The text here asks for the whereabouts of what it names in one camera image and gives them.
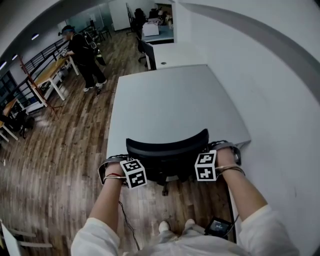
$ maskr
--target black pants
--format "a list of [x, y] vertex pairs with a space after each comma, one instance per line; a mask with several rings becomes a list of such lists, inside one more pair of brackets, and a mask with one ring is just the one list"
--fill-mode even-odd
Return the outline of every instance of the black pants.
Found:
[[86, 66], [78, 64], [77, 67], [85, 80], [85, 88], [95, 86], [95, 81], [92, 75], [96, 77], [100, 84], [106, 81], [105, 75], [101, 72], [95, 61], [91, 61]]

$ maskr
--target person's right arm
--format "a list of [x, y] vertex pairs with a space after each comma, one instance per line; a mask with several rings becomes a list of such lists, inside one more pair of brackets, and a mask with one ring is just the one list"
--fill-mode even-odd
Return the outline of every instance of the person's right arm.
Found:
[[[217, 152], [218, 166], [235, 165], [229, 148]], [[247, 178], [237, 170], [222, 173], [239, 213], [241, 244], [253, 256], [298, 256], [287, 230], [278, 214], [272, 211], [265, 198]]]

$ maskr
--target gray pants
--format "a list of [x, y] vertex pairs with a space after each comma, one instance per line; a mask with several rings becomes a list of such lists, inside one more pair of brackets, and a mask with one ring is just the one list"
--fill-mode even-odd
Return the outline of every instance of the gray pants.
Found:
[[170, 230], [163, 231], [158, 235], [158, 237], [152, 244], [164, 244], [176, 241], [178, 239], [203, 236], [204, 234], [205, 229], [203, 227], [198, 226], [197, 224], [194, 224], [184, 229], [180, 237], [178, 237], [177, 234], [173, 233]]

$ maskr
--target wooden pole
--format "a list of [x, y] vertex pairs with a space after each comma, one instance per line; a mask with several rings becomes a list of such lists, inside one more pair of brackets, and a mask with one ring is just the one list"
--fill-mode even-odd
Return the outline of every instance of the wooden pole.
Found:
[[44, 102], [45, 102], [45, 103], [50, 107], [50, 109], [53, 111], [55, 117], [56, 117], [57, 119], [59, 119], [59, 117], [57, 116], [54, 108], [50, 105], [50, 103], [46, 100], [46, 98], [42, 95], [41, 91], [38, 89], [35, 81], [32, 79], [31, 75], [29, 74], [29, 72], [28, 72], [25, 64], [23, 63], [22, 58], [21, 58], [20, 55], [18, 55], [18, 58], [19, 58], [19, 60], [20, 60], [21, 67], [22, 67], [23, 71], [24, 71], [24, 72], [27, 74], [27, 76], [29, 77], [29, 80], [30, 80], [30, 82], [31, 82], [31, 86], [33, 86], [32, 89], [34, 89], [34, 90], [37, 91], [37, 93], [43, 98]]

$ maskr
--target glass wall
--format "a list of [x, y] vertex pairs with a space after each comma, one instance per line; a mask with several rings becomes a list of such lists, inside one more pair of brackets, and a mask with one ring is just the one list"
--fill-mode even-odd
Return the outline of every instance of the glass wall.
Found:
[[74, 27], [75, 31], [81, 31], [90, 26], [90, 20], [94, 22], [97, 30], [102, 30], [104, 26], [111, 28], [112, 18], [107, 3], [103, 3], [92, 8], [79, 12], [70, 17], [65, 22]]

